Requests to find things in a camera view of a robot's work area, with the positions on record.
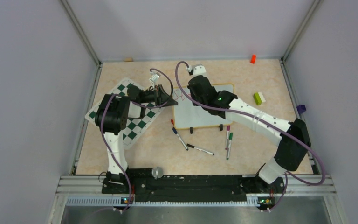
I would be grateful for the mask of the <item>yellow framed whiteboard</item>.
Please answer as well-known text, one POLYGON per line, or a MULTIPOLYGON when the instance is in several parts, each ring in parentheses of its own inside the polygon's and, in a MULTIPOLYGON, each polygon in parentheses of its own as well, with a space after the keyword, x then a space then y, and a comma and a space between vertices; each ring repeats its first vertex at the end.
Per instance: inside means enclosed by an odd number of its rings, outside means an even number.
POLYGON ((232 124, 232 121, 211 115, 200 106, 193 106, 192 101, 185 97, 178 87, 174 88, 172 98, 178 102, 178 104, 173 107, 173 120, 176 129, 213 127, 220 125, 227 126, 232 124))

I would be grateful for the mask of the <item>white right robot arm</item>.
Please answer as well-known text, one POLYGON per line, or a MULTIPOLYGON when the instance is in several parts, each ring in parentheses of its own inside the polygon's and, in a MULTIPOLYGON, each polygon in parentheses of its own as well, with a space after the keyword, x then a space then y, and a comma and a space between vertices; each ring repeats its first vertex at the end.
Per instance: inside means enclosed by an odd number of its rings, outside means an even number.
POLYGON ((202 75, 190 79, 187 87, 194 106, 201 106, 211 115, 244 125, 277 146, 274 157, 257 173, 255 187, 258 191, 268 192, 279 176, 298 169, 310 147, 304 121, 288 121, 271 116, 229 91, 217 91, 208 78, 202 75))

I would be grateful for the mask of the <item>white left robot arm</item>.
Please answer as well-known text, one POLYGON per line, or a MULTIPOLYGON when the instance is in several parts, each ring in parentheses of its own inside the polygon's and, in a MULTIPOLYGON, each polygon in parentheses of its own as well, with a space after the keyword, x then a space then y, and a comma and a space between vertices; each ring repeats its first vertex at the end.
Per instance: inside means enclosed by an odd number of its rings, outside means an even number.
POLYGON ((132 85, 125 96, 114 93, 104 96, 94 120, 107 147, 108 168, 104 180, 107 185, 113 184, 120 193, 127 192, 131 187, 126 173, 128 163, 123 142, 123 130, 127 126, 127 120, 144 118, 146 109, 175 105, 178 105, 178 102, 171 94, 166 93, 160 84, 147 90, 132 85))

